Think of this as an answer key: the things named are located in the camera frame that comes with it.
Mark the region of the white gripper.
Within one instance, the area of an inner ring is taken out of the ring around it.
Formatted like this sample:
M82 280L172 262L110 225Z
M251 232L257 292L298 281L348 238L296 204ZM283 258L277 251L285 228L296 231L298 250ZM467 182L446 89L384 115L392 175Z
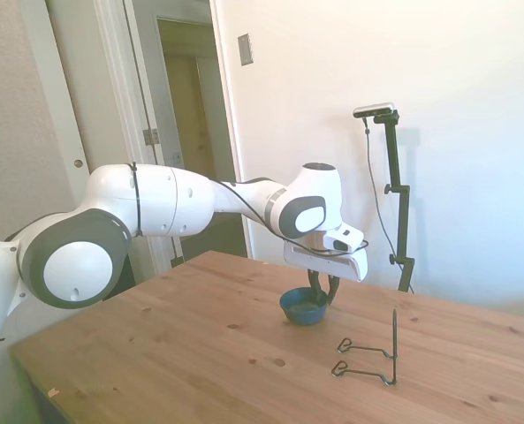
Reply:
M365 249L340 256L317 255L290 242L285 242L284 258L289 264L308 269L308 281L314 295L314 302L318 306L323 302L319 273L328 275L327 306L332 303L338 292L340 278L361 282L368 274L368 256Z

